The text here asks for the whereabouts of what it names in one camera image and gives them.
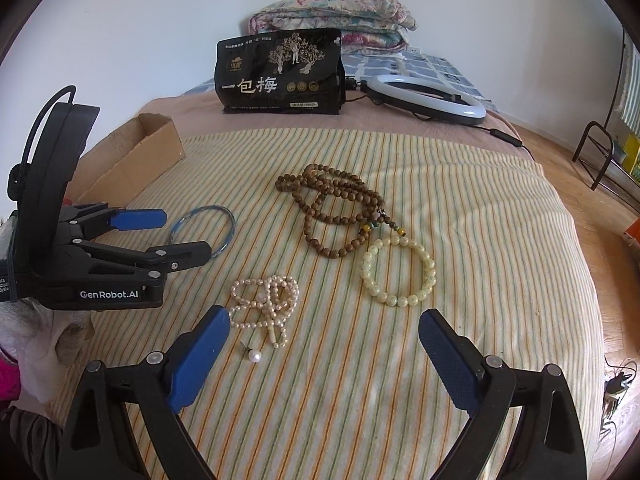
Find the white gloved left hand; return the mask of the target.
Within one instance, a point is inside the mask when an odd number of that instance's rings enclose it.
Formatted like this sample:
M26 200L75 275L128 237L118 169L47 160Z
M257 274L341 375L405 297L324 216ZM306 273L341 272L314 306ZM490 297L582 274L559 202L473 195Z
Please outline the white gloved left hand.
M44 405L61 389L72 366L93 336L88 311L55 311L34 298L1 304L1 401L26 392Z

